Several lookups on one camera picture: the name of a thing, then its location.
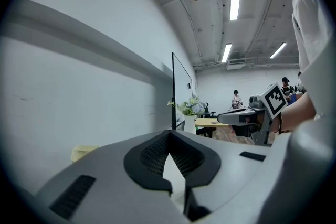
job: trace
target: air conditioner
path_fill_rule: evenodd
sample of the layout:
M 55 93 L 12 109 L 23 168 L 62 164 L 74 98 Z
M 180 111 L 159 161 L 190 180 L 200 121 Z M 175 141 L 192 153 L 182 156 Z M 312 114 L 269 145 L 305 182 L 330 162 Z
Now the air conditioner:
M 240 69 L 245 65 L 246 65 L 245 59 L 231 60 L 228 62 L 226 69 L 227 70 Z

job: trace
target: fluorescent light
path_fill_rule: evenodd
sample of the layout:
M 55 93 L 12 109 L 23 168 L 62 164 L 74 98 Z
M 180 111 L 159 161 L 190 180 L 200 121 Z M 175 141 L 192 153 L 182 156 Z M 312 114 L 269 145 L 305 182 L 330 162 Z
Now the fluorescent light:
M 277 51 L 271 56 L 271 59 L 273 59 L 284 48 L 285 45 L 287 45 L 286 42 L 282 43 L 280 48 L 277 49 Z
M 236 20 L 238 18 L 240 0 L 231 0 L 230 7 L 230 20 Z
M 231 51 L 232 44 L 226 44 L 222 62 L 226 62 Z

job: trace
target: white vase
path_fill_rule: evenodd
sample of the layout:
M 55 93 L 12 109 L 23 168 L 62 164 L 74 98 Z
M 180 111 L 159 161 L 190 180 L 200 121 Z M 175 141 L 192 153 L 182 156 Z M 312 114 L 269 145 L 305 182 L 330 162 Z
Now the white vase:
M 196 126 L 195 126 L 195 119 L 197 118 L 196 115 L 194 116 L 184 116 L 184 131 L 192 134 L 196 134 Z

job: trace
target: wooden table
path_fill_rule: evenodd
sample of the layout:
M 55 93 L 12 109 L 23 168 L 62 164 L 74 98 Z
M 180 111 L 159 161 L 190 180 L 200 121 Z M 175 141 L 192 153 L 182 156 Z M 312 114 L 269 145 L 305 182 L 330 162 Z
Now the wooden table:
M 223 124 L 223 123 L 212 123 L 212 122 L 216 122 L 217 119 L 214 118 L 198 118 L 195 121 L 195 126 L 196 127 L 207 127 L 209 128 L 209 137 L 212 138 L 212 131 L 213 128 L 229 128 L 228 124 Z

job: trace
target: white wall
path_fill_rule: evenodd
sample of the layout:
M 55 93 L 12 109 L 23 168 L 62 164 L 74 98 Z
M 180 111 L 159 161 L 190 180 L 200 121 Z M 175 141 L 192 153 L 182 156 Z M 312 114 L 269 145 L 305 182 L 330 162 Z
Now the white wall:
M 266 86 L 287 77 L 289 85 L 294 86 L 298 80 L 297 68 L 267 69 L 212 69 L 197 73 L 198 95 L 209 103 L 209 111 L 216 114 L 227 112 L 232 105 L 234 90 L 238 90 L 243 104 L 248 105 L 249 97 Z
M 161 70 L 172 68 L 173 51 L 195 79 L 154 0 L 32 1 L 91 26 Z M 105 145 L 171 125 L 171 83 L 29 25 L 10 26 L 0 47 L 0 132 L 16 184 L 35 193 L 70 164 L 78 144 Z

